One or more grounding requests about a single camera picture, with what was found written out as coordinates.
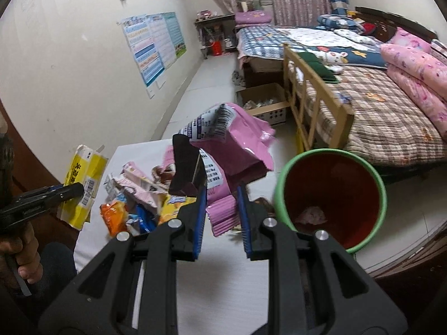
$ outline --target wooden bed rail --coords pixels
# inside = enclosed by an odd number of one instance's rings
[[[295,67],[299,68],[304,74],[303,82],[297,81],[295,69],[290,72],[290,61],[292,61]],[[310,83],[317,92],[317,97],[312,109],[309,132],[304,125],[308,83]],[[347,104],[342,104],[339,98],[333,94],[328,85],[320,78],[320,76],[317,75],[303,59],[294,53],[287,44],[284,44],[284,89],[286,91],[287,100],[289,101],[290,108],[295,118],[296,125],[298,126],[298,131],[306,151],[310,150],[314,143],[315,129],[317,126],[321,100],[323,100],[336,121],[336,125],[329,143],[329,148],[343,149],[345,147],[348,141],[348,135],[351,130],[352,122],[354,121],[354,111],[352,110],[352,107]],[[296,108],[297,97],[301,100],[299,112]]]

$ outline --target hand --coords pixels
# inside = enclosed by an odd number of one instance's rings
[[[43,267],[40,264],[40,255],[37,252],[39,243],[34,237],[34,229],[31,223],[27,223],[25,229],[19,235],[0,236],[0,280],[5,286],[19,288],[14,274],[6,264],[3,254],[14,255],[20,277],[34,284],[42,278]]]

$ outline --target metal screw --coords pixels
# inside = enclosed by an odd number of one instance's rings
[[[127,239],[130,238],[130,234],[129,234],[128,232],[119,232],[119,233],[116,235],[116,238],[117,238],[119,241],[126,241]]]
[[[268,228],[273,228],[278,224],[275,218],[265,218],[262,223]]]
[[[180,228],[182,226],[182,221],[180,219],[171,219],[168,221],[168,225],[171,228]]]
[[[317,239],[319,239],[320,241],[325,241],[329,238],[329,233],[325,230],[320,229],[315,232],[315,237],[317,237]]]

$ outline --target green cloth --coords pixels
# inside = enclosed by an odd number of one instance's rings
[[[340,83],[334,73],[326,68],[318,60],[315,54],[311,52],[299,52],[298,55],[321,77],[321,79],[323,79],[325,83]]]

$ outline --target green bucket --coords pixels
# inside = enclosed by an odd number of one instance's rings
[[[355,253],[374,237],[387,211],[384,182],[362,158],[347,151],[306,151],[282,170],[274,195],[278,220],[291,229],[313,233],[324,229],[348,253]],[[309,224],[302,212],[318,208],[325,223]]]

